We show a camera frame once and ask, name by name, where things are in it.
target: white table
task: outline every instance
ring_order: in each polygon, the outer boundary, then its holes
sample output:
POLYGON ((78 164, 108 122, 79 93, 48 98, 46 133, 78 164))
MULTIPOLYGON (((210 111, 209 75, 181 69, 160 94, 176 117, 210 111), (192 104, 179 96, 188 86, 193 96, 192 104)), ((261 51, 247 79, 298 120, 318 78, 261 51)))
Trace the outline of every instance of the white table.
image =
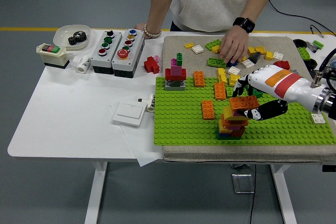
MULTIPOLYGON (((92 55, 103 30, 92 30, 88 46, 70 55, 92 55)), ((94 162, 96 168, 85 223, 96 223, 107 162, 135 159, 121 128, 113 125, 110 104, 125 98, 146 98, 155 91, 155 77, 160 73, 147 73, 143 62, 148 56, 161 55, 163 38, 167 35, 202 35, 195 33, 163 32, 158 39, 147 40, 132 79, 94 73, 86 74, 66 69, 46 67, 8 147, 13 157, 43 157, 81 159, 94 162)), ((288 36, 293 39, 318 40, 324 50, 314 59, 321 63, 336 46, 336 38, 300 34, 252 34, 252 36, 288 36)), ((274 178, 281 184, 279 193, 286 223, 296 223, 283 172, 287 166, 272 166, 274 178)))

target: robotic arm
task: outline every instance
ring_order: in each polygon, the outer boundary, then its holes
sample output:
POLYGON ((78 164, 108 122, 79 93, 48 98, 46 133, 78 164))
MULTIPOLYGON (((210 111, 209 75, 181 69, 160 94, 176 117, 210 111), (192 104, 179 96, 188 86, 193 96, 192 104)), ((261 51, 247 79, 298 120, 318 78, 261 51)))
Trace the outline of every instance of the robotic arm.
POLYGON ((275 65, 267 65, 251 74, 240 78, 233 92, 233 97, 241 95, 244 86, 248 85, 248 94, 253 88, 268 93, 278 100, 267 102, 253 110, 238 110, 241 115, 255 120, 266 120, 285 114, 288 103, 298 102, 313 113, 321 111, 328 114, 331 119, 336 119, 335 93, 320 84, 322 74, 317 74, 313 82, 292 73, 289 70, 275 65))

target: control box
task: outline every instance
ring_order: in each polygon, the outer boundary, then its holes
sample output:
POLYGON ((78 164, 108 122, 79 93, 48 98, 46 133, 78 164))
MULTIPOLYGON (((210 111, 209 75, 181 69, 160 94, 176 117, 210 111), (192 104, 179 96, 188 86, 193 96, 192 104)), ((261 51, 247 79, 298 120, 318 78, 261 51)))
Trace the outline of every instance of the control box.
POLYGON ((91 57, 91 64, 96 73, 113 74, 112 58, 122 39, 122 33, 105 31, 91 57))
POLYGON ((144 45, 142 30, 127 29, 125 31, 112 59, 115 76, 134 77, 144 45))
POLYGON ((55 68, 66 68, 69 64, 66 47, 58 47, 43 43, 36 47, 36 52, 40 54, 44 65, 55 68))

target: orange label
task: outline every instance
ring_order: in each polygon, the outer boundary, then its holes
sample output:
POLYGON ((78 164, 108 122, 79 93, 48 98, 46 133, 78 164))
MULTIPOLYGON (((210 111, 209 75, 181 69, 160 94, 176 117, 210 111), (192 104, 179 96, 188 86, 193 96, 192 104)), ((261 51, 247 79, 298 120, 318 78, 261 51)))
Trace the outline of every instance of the orange label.
POLYGON ((274 87, 278 81, 286 77, 287 75, 291 74, 292 72, 286 69, 282 69, 281 71, 273 74, 270 78, 268 78, 265 83, 270 87, 274 87))

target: smartwatch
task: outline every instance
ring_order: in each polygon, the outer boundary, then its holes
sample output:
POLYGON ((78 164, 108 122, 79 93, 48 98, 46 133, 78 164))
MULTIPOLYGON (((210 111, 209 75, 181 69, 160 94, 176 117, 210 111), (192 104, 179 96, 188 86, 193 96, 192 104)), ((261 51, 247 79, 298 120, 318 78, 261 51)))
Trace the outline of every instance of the smartwatch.
POLYGON ((256 24, 249 18, 238 17, 232 24, 233 26, 238 25, 244 29, 248 34, 251 33, 256 26, 256 24))

